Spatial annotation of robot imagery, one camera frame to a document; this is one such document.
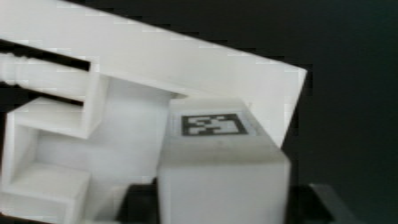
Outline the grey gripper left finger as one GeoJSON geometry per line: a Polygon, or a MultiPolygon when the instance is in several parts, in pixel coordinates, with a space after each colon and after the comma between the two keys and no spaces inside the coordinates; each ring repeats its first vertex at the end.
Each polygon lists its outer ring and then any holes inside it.
{"type": "Polygon", "coordinates": [[[115,220],[121,224],[160,224],[156,181],[130,185],[115,220]]]}

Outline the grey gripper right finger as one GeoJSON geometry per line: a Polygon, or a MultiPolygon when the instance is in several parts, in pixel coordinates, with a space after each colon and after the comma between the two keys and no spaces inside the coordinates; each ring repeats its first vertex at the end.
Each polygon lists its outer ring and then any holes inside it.
{"type": "Polygon", "coordinates": [[[325,184],[289,188],[289,224],[366,224],[325,184]]]}

